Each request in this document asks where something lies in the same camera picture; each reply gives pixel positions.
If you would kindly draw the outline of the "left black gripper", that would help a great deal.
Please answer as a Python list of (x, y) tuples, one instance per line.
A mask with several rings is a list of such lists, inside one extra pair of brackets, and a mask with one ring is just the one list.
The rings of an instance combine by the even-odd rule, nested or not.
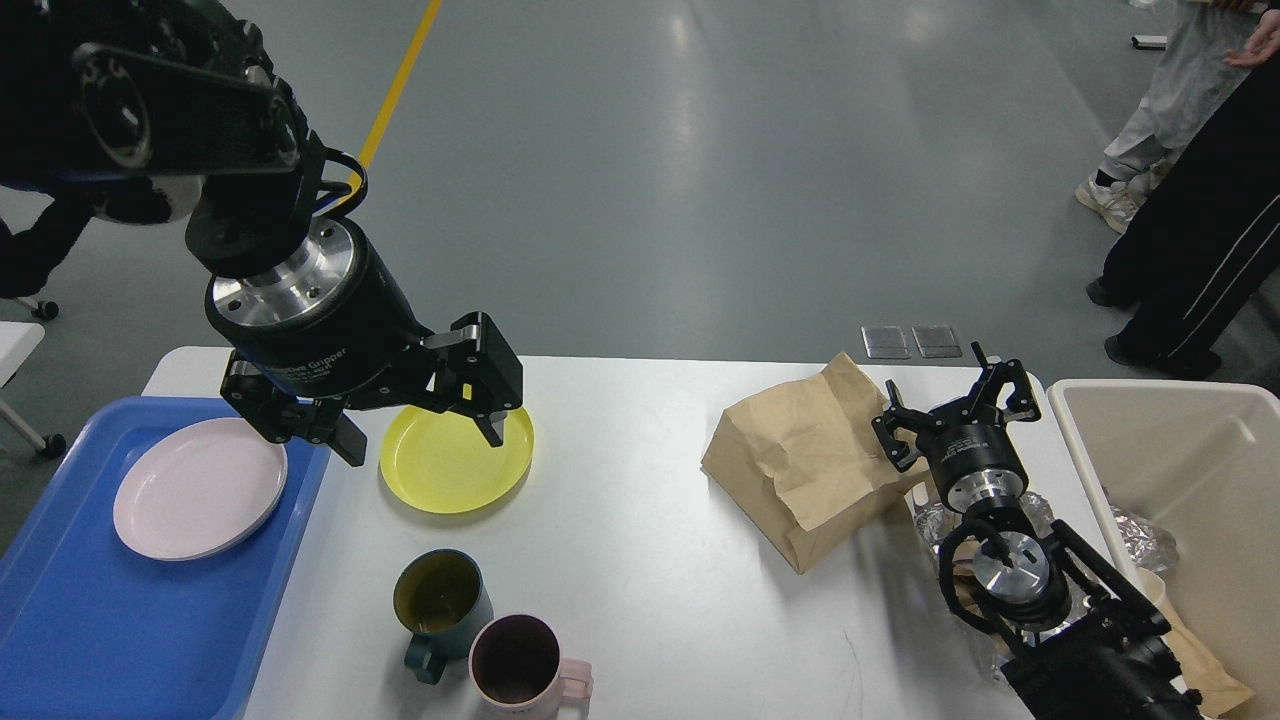
[(219, 389), (230, 407), (268, 442), (323, 445), (352, 468), (365, 464), (369, 441), (347, 395), (370, 393), (371, 409), (466, 416), (492, 447), (524, 405), (524, 366), (494, 320), (476, 311), (445, 332), (424, 329), (348, 218), (314, 219), (269, 272), (211, 278), (204, 310), (236, 348)]

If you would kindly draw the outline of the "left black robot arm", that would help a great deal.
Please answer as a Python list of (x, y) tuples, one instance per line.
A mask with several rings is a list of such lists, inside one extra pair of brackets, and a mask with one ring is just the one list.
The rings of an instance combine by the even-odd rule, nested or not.
[(524, 372), (485, 313), (421, 325), (352, 211), (364, 164), (311, 128), (260, 29), (216, 1), (5, 1), (1, 176), (50, 197), (3, 229), (3, 297), (47, 283), (92, 219), (186, 220), (233, 347), (221, 397), (266, 441), (365, 459), (351, 410), (470, 418), (498, 447)]

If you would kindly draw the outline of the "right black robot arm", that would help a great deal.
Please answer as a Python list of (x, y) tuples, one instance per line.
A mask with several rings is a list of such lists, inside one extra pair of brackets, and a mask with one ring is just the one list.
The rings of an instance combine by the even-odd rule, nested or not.
[(934, 553), (948, 611), (1004, 643), (998, 673), (1036, 719), (1198, 719), (1202, 694), (1175, 684), (1164, 614), (1064, 520), (1037, 530), (1009, 427), (1038, 421), (1041, 406), (1018, 360), (973, 352), (964, 396), (922, 411), (888, 380), (870, 423), (896, 470), (925, 462), (957, 518)]

